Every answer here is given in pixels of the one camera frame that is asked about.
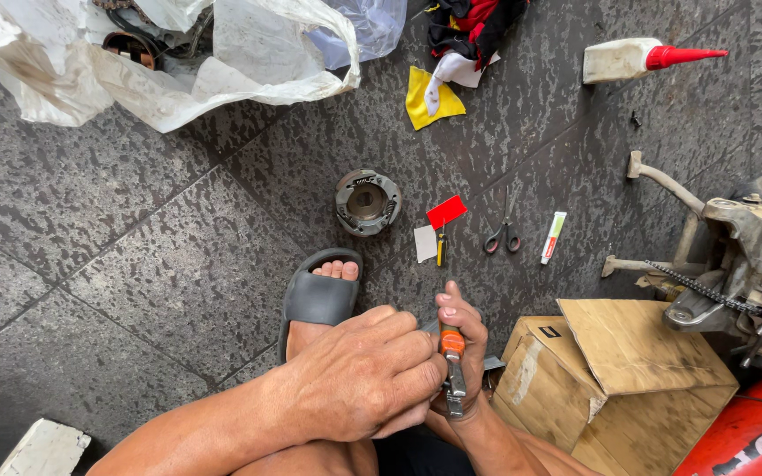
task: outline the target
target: white plastic bottle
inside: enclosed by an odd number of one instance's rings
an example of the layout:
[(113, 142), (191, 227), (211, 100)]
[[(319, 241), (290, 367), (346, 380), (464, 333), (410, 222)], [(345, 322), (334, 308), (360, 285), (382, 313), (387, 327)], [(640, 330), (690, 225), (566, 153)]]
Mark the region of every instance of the white plastic bottle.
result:
[(584, 50), (585, 85), (605, 81), (632, 80), (672, 64), (719, 58), (720, 50), (692, 50), (663, 46), (655, 38), (626, 38), (593, 45)]

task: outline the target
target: clutch assembly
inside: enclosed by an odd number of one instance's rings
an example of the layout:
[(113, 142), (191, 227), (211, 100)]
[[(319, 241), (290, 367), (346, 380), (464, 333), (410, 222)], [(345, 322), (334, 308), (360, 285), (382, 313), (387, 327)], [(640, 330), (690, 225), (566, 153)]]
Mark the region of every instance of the clutch assembly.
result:
[(352, 170), (337, 182), (334, 212), (343, 228), (355, 236), (371, 236), (396, 221), (401, 189), (371, 168)]

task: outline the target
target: cardboard box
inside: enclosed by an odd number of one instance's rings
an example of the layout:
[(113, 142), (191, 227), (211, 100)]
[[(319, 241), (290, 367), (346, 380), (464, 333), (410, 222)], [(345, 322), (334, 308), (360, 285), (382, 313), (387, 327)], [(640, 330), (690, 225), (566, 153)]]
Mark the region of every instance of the cardboard box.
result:
[(658, 301), (558, 300), (521, 318), (493, 408), (595, 471), (671, 474), (737, 389), (701, 334), (667, 329)]

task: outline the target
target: foot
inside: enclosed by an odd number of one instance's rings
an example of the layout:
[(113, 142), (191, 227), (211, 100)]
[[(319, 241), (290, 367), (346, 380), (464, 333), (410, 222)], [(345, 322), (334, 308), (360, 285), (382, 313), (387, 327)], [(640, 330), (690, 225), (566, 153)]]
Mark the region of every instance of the foot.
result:
[[(350, 261), (344, 264), (340, 260), (325, 263), (312, 271), (314, 275), (330, 276), (346, 281), (357, 281), (358, 272), (357, 263)], [(302, 349), (331, 327), (327, 324), (290, 321), (290, 333), (287, 334), (287, 360), (299, 355)]]

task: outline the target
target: red paper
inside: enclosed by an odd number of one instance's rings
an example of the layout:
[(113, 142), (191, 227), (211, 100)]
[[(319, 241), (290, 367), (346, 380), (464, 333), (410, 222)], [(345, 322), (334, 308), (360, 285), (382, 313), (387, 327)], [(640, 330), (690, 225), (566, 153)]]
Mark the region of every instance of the red paper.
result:
[(438, 206), (431, 208), (425, 214), (429, 216), (431, 226), (435, 230), (439, 230), (443, 228), (444, 221), (449, 223), (466, 212), (467, 208), (463, 205), (463, 200), (460, 200), (460, 195), (455, 195)]

